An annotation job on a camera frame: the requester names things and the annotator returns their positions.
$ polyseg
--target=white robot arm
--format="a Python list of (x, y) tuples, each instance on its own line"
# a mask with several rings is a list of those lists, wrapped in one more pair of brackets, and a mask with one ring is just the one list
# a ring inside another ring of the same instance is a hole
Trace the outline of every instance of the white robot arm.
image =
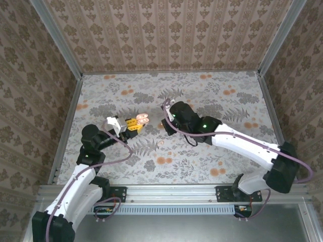
[[(250, 158), (261, 166), (261, 169), (251, 174), (239, 175), (235, 180), (235, 186), (232, 186), (233, 189), (238, 189), (238, 191), (247, 195), (268, 188), (280, 193), (289, 193), (299, 164), (278, 155), (272, 150), (296, 157), (296, 152), (292, 145), (285, 142), (282, 146), (279, 146), (277, 144), (260, 141), (234, 130), (214, 117), (199, 117), (187, 103), (182, 101), (175, 102), (172, 100), (169, 105), (165, 107), (165, 110), (169, 121), (178, 130), (200, 135), (200, 137), (192, 137), (196, 142), (230, 149)], [(166, 119), (163, 119), (161, 122), (168, 135), (177, 132), (170, 127)], [(202, 135), (214, 132), (224, 132), (224, 134), (211, 136)], [(256, 145), (256, 143), (264, 145), (267, 149)]]
[[(107, 123), (114, 128), (109, 133), (125, 143), (137, 136), (144, 126), (135, 118), (124, 120), (117, 116), (108, 117)], [(114, 197), (112, 194), (115, 192), (110, 188), (109, 180), (96, 176), (100, 166), (91, 166), (102, 164), (105, 155), (101, 150), (117, 141), (100, 131), (97, 126), (87, 125), (82, 130), (81, 142), (83, 145), (72, 176), (45, 211), (37, 211), (32, 218), (34, 242), (45, 241), (46, 226), (51, 215), (53, 219), (50, 223), (49, 240), (74, 241), (75, 231), (91, 207), (98, 201)]]

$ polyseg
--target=fern leaf pattern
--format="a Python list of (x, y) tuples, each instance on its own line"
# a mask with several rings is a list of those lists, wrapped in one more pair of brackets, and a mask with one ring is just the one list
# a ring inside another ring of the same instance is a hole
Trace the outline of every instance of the fern leaf pattern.
[[(8, 88), (0, 82), (0, 91), (12, 99), (14, 94)], [(181, 134), (168, 136), (161, 124), (165, 117), (160, 106), (166, 98), (184, 101), (200, 117), (218, 118), (242, 133), (275, 143), (264, 99), (256, 93), (261, 93), (261, 88), (255, 72), (85, 75), (58, 184), (65, 184), (74, 170), (86, 125), (95, 124), (102, 130), (108, 116), (127, 119), (140, 113), (147, 113), (150, 121), (137, 136), (127, 140), (132, 156), (124, 162), (103, 166), (99, 176), (109, 178), (115, 185), (232, 183), (238, 174), (253, 172), (258, 165), (228, 149), (206, 143), (192, 147)], [(44, 117), (37, 117), (35, 121), (41, 125)], [(20, 141), (16, 136), (11, 139), (13, 145), (25, 143), (23, 137)], [(303, 137), (306, 138), (304, 132), (294, 144)], [(119, 143), (102, 151), (106, 155), (105, 163), (129, 155), (128, 149)]]
[(235, 108), (235, 110), (229, 108), (229, 110), (226, 111), (225, 115), (223, 116), (223, 119), (233, 121), (233, 122), (234, 121), (241, 122), (244, 118), (247, 118), (249, 116), (250, 114), (248, 114), (248, 111), (244, 110), (243, 108), (241, 109)]
[(170, 99), (175, 99), (177, 97), (181, 97), (183, 96), (183, 91), (182, 89), (175, 89), (175, 88), (171, 88), (171, 89), (165, 89), (163, 91), (161, 91), (160, 95), (158, 95), (157, 98), (161, 98), (161, 99), (166, 99), (166, 98), (170, 98)]

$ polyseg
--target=aluminum frame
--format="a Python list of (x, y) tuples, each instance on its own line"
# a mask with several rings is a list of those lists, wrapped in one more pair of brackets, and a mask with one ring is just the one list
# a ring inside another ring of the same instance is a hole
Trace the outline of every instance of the aluminum frame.
[(69, 135), (70, 135), (70, 131), (71, 131), (72, 123), (73, 123), (73, 118), (74, 118), (76, 106), (77, 106), (77, 103), (79, 101), (79, 97), (80, 97), (80, 94), (82, 91), (82, 85), (83, 85), (82, 79), (77, 81), (76, 86), (75, 86), (75, 90), (74, 90), (74, 94), (73, 94), (73, 98), (72, 98), (72, 101), (70, 104), (70, 108), (69, 108), (69, 111), (67, 113), (67, 117), (65, 120), (61, 139), (60, 139), (59, 145), (57, 147), (54, 162), (51, 167), (50, 175), (48, 178), (48, 184), (54, 183), (54, 179), (57, 175), (56, 172), (59, 171), (59, 169), (61, 168), (61, 164), (62, 164), (62, 161), (64, 158), (66, 146), (67, 146), (67, 142), (69, 140)]
[(64, 57), (66, 63), (70, 67), (72, 73), (74, 74), (77, 81), (82, 77), (80, 65), (77, 63), (74, 58), (73, 53), (71, 52), (68, 44), (65, 41), (65, 38), (61, 31), (59, 30), (54, 18), (50, 14), (49, 9), (46, 6), (45, 1), (43, 0), (30, 0), (31, 4), (34, 6), (36, 12), (40, 16), (42, 22), (44, 23), (46, 29), (50, 33), (53, 41), (60, 50), (62, 56)]
[(292, 1), (287, 14), (285, 15), (274, 39), (272, 40), (265, 56), (263, 57), (258, 70), (261, 76), (264, 76), (268, 71), (270, 65), (272, 64), (274, 58), (276, 57), (279, 49), (284, 43), (289, 31), (293, 27), (297, 17), (302, 11), (307, 0), (295, 0)]
[[(218, 203), (215, 187), (227, 186), (230, 184), (206, 184), (206, 185), (117, 185), (127, 187), (126, 202), (122, 205), (127, 206), (149, 206), (149, 205), (182, 205), (182, 206), (205, 206), (212, 207), (219, 205), (237, 205), (248, 203)], [(59, 194), (63, 185), (43, 185), (40, 186), (35, 207), (32, 215), (36, 211), (43, 211)], [(266, 199), (268, 191), (262, 192), (263, 200)], [(308, 194), (305, 184), (295, 184), (290, 193), (280, 194), (272, 191), (268, 204), (298, 204), (302, 214), (302, 220), (310, 242), (323, 241), (322, 230), (313, 206), (311, 196)], [(25, 234), (25, 242), (32, 241), (31, 220)]]
[(258, 77), (258, 81), (259, 81), (259, 85), (260, 85), (260, 88), (261, 88), (261, 91), (262, 91), (264, 101), (265, 101), (266, 106), (267, 106), (269, 117), (271, 118), (271, 121), (272, 121), (272, 124), (273, 124), (273, 128), (274, 128), (274, 132), (275, 132), (275, 135), (276, 135), (276, 138), (277, 138), (277, 142), (278, 142), (279, 145), (283, 145), (283, 143), (285, 141), (285, 138), (284, 138), (282, 129), (281, 129), (280, 125), (279, 125), (279, 121), (278, 121), (278, 118), (277, 118), (277, 115), (276, 115), (276, 111), (275, 111), (275, 108), (274, 108), (274, 105), (273, 105), (273, 101), (272, 101), (271, 96), (269, 94), (269, 90), (268, 90), (265, 78), (264, 78), (264, 76), (260, 76), (258, 73), (257, 73), (257, 77)]

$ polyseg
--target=purple cable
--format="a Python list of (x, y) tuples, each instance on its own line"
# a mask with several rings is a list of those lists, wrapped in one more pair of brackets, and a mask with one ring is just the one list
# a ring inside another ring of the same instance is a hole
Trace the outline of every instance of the purple cable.
[(70, 190), (70, 188), (72, 187), (72, 185), (74, 184), (74, 182), (78, 179), (78, 177), (80, 177), (80, 175), (82, 175), (84, 172), (86, 172), (87, 170), (90, 170), (92, 168), (96, 168), (96, 167), (100, 167), (100, 166), (105, 166), (105, 165), (111, 165), (111, 164), (117, 164), (117, 163), (120, 163), (120, 162), (123, 162), (123, 161), (126, 161), (128, 160), (132, 154), (133, 154), (133, 151), (131, 150), (131, 148), (126, 144), (124, 143), (123, 141), (119, 140), (118, 138), (116, 138), (115, 136), (113, 136), (109, 131), (107, 131), (104, 127), (103, 127), (103, 131), (106, 132), (111, 138), (113, 138), (115, 141), (119, 142), (120, 144), (122, 144), (124, 147), (126, 147), (128, 150), (129, 150), (129, 155), (124, 158), (124, 159), (121, 159), (121, 160), (117, 160), (117, 161), (113, 161), (113, 162), (109, 162), (109, 163), (102, 163), (102, 164), (96, 164), (96, 165), (92, 165), (92, 166), (89, 166), (88, 168), (85, 168), (84, 170), (80, 171), (80, 173), (78, 173), (75, 178), (71, 181), (71, 183), (66, 187), (66, 189), (64, 190), (61, 198), (59, 199), (59, 201), (57, 202), (53, 212), (51, 213), (51, 215), (49, 216), (49, 219), (48, 219), (48, 222), (47, 222), (47, 226), (46, 226), (46, 234), (45, 234), (45, 239), (46, 239), (46, 242), (50, 242), (49, 241), (49, 227), (50, 227), (50, 224), (51, 224), (51, 221), (52, 221), (52, 218), (54, 217), (54, 214), (56, 213), (56, 211), (58, 210), (59, 206), (61, 205), (62, 203), (62, 200), (64, 199), (64, 197), (66, 196), (67, 192)]
[(245, 216), (243, 216), (242, 214), (237, 213), (237, 212), (236, 212), (236, 214), (238, 214), (241, 218), (244, 218), (245, 220), (249, 220), (249, 219), (257, 217), (263, 211), (264, 207), (266, 206), (266, 204), (269, 201), (269, 198), (271, 196), (271, 193), (272, 193), (271, 190), (270, 189), (266, 189), (266, 190), (268, 190), (268, 196), (267, 196), (265, 202), (263, 203), (262, 207), (259, 209), (259, 211), (256, 214), (250, 216), (249, 218), (246, 218)]
[[(94, 205), (99, 205), (99, 204), (101, 204), (101, 203), (106, 203), (106, 202), (108, 202), (108, 201), (111, 201), (111, 200), (114, 200), (114, 199), (116, 199), (116, 200), (118, 200), (118, 206), (117, 206), (117, 208), (109, 215), (109, 217), (107, 217), (106, 218), (106, 220), (108, 220), (108, 219), (111, 219), (111, 217), (119, 210), (119, 208), (120, 208), (120, 206), (121, 206), (121, 203), (122, 203), (122, 201), (121, 201), (121, 199), (120, 198), (118, 198), (118, 197), (113, 197), (113, 198), (108, 198), (108, 199), (105, 199), (105, 200), (103, 200), (103, 201), (101, 201), (101, 202), (98, 202), (98, 203), (96, 203), (96, 204), (94, 204)], [(96, 210), (96, 212), (95, 212), (95, 214), (94, 214), (94, 216), (95, 216), (95, 218), (98, 220), (99, 218), (97, 217), (97, 212), (99, 211), (100, 209), (98, 209), (98, 210)]]
[(214, 135), (231, 135), (231, 136), (235, 136), (235, 137), (238, 137), (238, 138), (240, 138), (240, 139), (242, 139), (242, 140), (248, 141), (248, 142), (250, 142), (250, 143), (252, 143), (252, 144), (254, 144), (254, 145), (260, 146), (260, 147), (261, 147), (261, 148), (263, 148), (263, 149), (267, 149), (267, 150), (269, 150), (269, 151), (275, 152), (276, 154), (279, 154), (279, 155), (281, 155), (281, 156), (284, 156), (284, 157), (286, 157), (286, 158), (288, 158), (288, 159), (290, 159), (290, 160), (293, 160), (293, 161), (295, 161), (295, 162), (297, 162), (297, 163), (301, 164), (302, 166), (304, 166), (304, 167), (308, 170), (308, 173), (309, 173), (308, 177), (307, 177), (307, 178), (305, 178), (305, 179), (302, 179), (302, 180), (297, 180), (297, 181), (295, 181), (295, 183), (306, 183), (306, 182), (310, 181), (310, 180), (313, 178), (313, 171), (312, 171), (311, 167), (309, 167), (309, 165), (307, 165), (307, 164), (306, 164), (306, 163), (304, 163), (303, 161), (301, 161), (301, 160), (299, 160), (299, 159), (297, 159), (297, 158), (295, 158), (295, 157), (293, 157), (293, 156), (287, 155), (287, 154), (285, 154), (285, 153), (283, 153), (283, 152), (281, 152), (281, 151), (274, 150), (274, 149), (272, 149), (272, 148), (270, 148), (270, 147), (268, 147), (268, 146), (266, 146), (266, 145), (263, 145), (263, 144), (261, 144), (261, 143), (259, 143), (259, 142), (257, 142), (257, 141), (251, 140), (251, 139), (249, 139), (249, 138), (247, 138), (247, 137), (244, 137), (244, 136), (242, 136), (242, 135), (234, 134), (234, 133), (231, 133), (231, 132), (212, 132), (212, 133), (205, 133), (205, 134), (191, 134), (191, 133), (183, 132), (183, 131), (181, 131), (181, 130), (177, 129), (177, 128), (176, 128), (176, 127), (175, 127), (175, 126), (170, 122), (170, 120), (169, 120), (169, 118), (168, 118), (167, 111), (166, 111), (166, 105), (170, 105), (170, 99), (169, 99), (169, 98), (168, 98), (168, 99), (166, 99), (166, 100), (164, 101), (164, 103), (163, 103), (163, 110), (164, 110), (164, 115), (165, 115), (165, 118), (166, 118), (166, 122), (168, 123), (168, 125), (169, 125), (170, 127), (172, 127), (172, 129), (173, 129), (173, 130), (176, 130), (176, 131), (177, 131), (178, 133), (180, 133), (180, 134), (187, 135), (187, 136), (191, 136), (191, 137), (204, 137), (204, 136), (214, 136)]

